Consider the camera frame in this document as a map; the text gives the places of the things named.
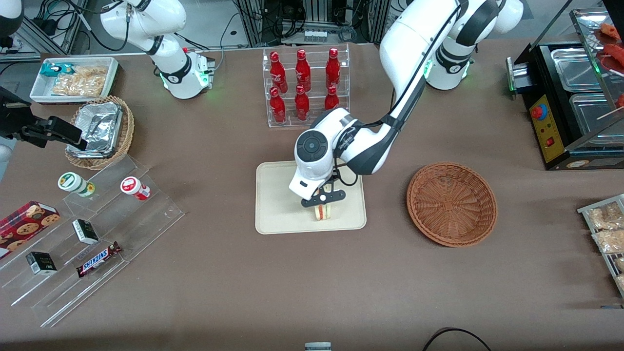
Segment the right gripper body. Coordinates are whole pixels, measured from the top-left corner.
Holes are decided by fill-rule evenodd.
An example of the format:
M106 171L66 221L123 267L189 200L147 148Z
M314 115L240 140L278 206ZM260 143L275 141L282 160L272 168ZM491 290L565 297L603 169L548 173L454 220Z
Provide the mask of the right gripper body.
M31 104L23 100L2 97L0 108L0 136L13 138L22 128L34 124Z

